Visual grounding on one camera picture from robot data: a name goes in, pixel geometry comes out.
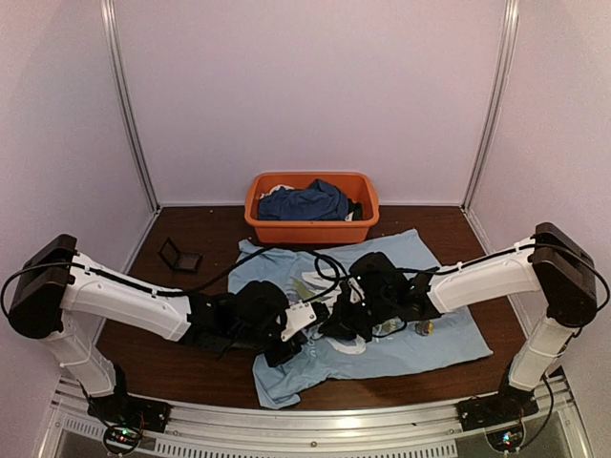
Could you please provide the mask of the light blue printed t-shirt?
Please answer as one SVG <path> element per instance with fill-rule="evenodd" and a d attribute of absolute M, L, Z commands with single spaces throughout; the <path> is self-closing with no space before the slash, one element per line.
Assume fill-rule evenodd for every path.
<path fill-rule="evenodd" d="M 239 292 L 250 281 L 270 281 L 286 293 L 290 302 L 322 293 L 323 302 L 331 305 L 338 295 L 329 290 L 329 281 L 316 272 L 314 258 L 306 252 L 272 249 L 256 256 L 256 245 L 247 239 L 240 241 L 239 249 L 247 262 L 230 273 L 231 293 Z M 301 352 L 289 362 L 271 367 L 264 356 L 258 356 L 252 373 L 260 406 L 280 409 L 296 405 L 302 391 L 327 379 L 418 374 L 487 358 L 493 353 L 467 308 L 434 321 L 428 337 L 419 335 L 412 325 L 403 328 L 398 319 L 376 326 L 374 334 L 369 343 L 362 338 L 341 341 L 311 329 L 306 332 Z"/>

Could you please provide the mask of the painted round brooch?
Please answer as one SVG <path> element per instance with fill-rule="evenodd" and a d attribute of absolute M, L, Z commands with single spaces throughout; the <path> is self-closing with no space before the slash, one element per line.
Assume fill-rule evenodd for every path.
<path fill-rule="evenodd" d="M 432 334 L 434 325 L 431 321 L 422 321 L 415 324 L 414 330 L 418 335 L 428 337 Z"/>

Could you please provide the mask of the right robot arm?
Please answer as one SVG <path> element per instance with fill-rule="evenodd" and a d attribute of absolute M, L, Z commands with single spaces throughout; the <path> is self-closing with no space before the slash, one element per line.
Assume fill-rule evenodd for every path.
<path fill-rule="evenodd" d="M 370 341 L 375 326 L 437 319 L 474 303 L 523 292 L 541 292 L 547 303 L 527 342 L 508 365 L 489 403 L 498 421 L 511 420 L 532 397 L 549 365 L 574 335 L 605 306 L 603 281 L 591 257 L 552 223 L 514 246 L 453 266 L 398 267 L 381 252 L 367 253 L 335 279 L 341 293 L 322 334 Z"/>

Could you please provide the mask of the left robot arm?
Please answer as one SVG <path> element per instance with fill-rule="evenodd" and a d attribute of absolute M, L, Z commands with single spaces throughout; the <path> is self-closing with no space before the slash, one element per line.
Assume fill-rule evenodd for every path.
<path fill-rule="evenodd" d="M 2 288 L 13 291 L 10 301 L 1 301 L 11 328 L 43 341 L 118 424 L 137 416 L 137 402 L 122 391 L 118 366 L 79 328 L 75 312 L 126 323 L 189 347 L 220 353 L 253 348 L 274 364 L 300 351 L 303 330 L 316 320 L 312 306 L 289 303 L 269 281 L 252 281 L 237 293 L 213 296 L 202 289 L 165 288 L 102 266 L 77 251 L 76 239 L 66 234 L 30 258 Z"/>

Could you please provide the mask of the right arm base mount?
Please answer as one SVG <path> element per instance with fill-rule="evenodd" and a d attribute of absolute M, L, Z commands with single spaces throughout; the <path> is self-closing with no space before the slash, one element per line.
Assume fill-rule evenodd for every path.
<path fill-rule="evenodd" d="M 538 413 L 537 402 L 532 397 L 520 400 L 498 393 L 472 397 L 457 403 L 455 408 L 463 431 L 515 423 Z"/>

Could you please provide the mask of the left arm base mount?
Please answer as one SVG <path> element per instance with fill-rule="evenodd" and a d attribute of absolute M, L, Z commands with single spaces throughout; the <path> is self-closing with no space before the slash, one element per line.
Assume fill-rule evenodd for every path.
<path fill-rule="evenodd" d="M 171 413 L 165 402 L 114 393 L 104 397 L 87 397 L 88 414 L 105 426 L 131 427 L 162 433 Z"/>

